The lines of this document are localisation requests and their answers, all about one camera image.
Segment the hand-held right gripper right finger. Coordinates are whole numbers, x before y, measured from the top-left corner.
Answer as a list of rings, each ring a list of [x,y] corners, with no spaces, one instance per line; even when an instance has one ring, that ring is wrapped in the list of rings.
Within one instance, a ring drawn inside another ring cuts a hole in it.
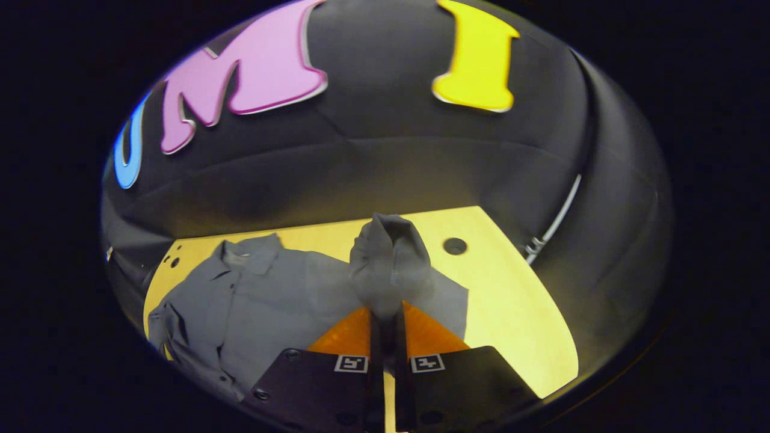
[[[469,347],[407,302],[394,324],[397,431],[506,431],[541,403],[496,348]]]

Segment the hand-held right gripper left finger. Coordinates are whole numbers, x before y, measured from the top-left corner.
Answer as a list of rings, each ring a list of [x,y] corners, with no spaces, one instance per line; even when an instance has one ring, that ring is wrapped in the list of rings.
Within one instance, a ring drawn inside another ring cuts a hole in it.
[[[355,313],[369,351],[286,348],[240,403],[243,411],[284,432],[385,432],[380,329]]]

